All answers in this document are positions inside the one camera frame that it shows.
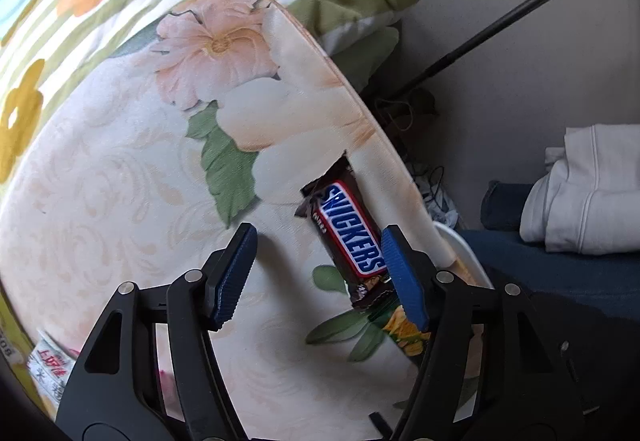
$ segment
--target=snickers bar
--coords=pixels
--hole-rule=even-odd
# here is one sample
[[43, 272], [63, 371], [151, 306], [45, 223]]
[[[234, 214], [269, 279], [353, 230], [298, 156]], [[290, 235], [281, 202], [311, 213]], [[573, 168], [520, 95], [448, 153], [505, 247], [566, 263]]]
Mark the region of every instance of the snickers bar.
[[311, 217], [347, 282], [354, 307], [368, 308], [394, 291], [380, 248], [380, 229], [364, 205], [347, 156], [307, 184], [296, 215]]

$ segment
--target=green leaf print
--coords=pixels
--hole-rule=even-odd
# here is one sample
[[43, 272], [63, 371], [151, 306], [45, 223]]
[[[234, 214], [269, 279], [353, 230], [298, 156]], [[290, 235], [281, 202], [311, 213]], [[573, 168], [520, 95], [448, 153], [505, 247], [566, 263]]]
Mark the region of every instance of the green leaf print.
[[364, 333], [353, 346], [351, 353], [349, 354], [349, 361], [364, 361], [368, 360], [373, 353], [378, 350], [380, 344], [385, 340], [386, 333], [378, 328], [374, 324], [367, 325]]
[[332, 265], [319, 265], [314, 268], [313, 279], [316, 288], [323, 291], [338, 291], [347, 294], [347, 288], [344, 286], [344, 279], [338, 268]]
[[341, 342], [357, 336], [368, 324], [367, 313], [350, 309], [316, 326], [305, 342], [311, 345]]
[[216, 200], [220, 219], [229, 227], [231, 220], [255, 198], [251, 172], [257, 152], [244, 152], [220, 127], [216, 120], [218, 103], [211, 102], [189, 119], [187, 137], [206, 139], [200, 164], [204, 169], [209, 193]]
[[375, 310], [371, 312], [369, 321], [382, 329], [391, 319], [400, 301], [396, 295], [392, 295], [380, 304], [376, 304]]

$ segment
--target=snickers logo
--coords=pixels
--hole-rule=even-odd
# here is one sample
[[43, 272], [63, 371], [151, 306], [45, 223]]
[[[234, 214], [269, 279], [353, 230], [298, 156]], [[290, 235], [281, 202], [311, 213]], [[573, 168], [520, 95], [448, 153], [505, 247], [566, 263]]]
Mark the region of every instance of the snickers logo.
[[327, 187], [318, 212], [358, 277], [373, 277], [386, 270], [379, 240], [343, 183], [336, 181]]

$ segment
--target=metal screw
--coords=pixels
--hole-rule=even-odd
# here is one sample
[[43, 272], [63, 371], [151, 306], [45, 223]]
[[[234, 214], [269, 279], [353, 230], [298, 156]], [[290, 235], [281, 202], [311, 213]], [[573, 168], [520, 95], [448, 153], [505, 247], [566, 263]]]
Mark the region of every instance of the metal screw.
[[518, 296], [520, 294], [520, 287], [512, 283], [508, 283], [504, 287], [504, 290], [507, 292], [507, 295]]
[[202, 278], [202, 272], [199, 269], [190, 269], [184, 274], [184, 280], [187, 282], [197, 282]]
[[133, 282], [123, 282], [118, 286], [118, 293], [120, 293], [121, 295], [128, 295], [133, 291], [134, 287], [135, 286], [133, 285]]
[[453, 282], [453, 274], [450, 271], [439, 271], [436, 275], [436, 280], [443, 284]]

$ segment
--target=blue gripper pad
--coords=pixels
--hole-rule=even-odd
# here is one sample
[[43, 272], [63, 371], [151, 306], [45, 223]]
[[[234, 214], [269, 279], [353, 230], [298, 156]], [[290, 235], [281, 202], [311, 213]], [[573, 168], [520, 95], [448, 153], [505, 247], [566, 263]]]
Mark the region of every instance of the blue gripper pad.
[[382, 256], [404, 313], [420, 331], [426, 331], [429, 315], [424, 306], [422, 286], [415, 278], [411, 267], [412, 251], [400, 228], [392, 225], [382, 231]]
[[231, 320], [234, 315], [249, 270], [254, 264], [257, 249], [258, 232], [254, 226], [250, 226], [216, 288], [217, 305], [213, 319], [218, 327], [222, 327], [223, 323]]

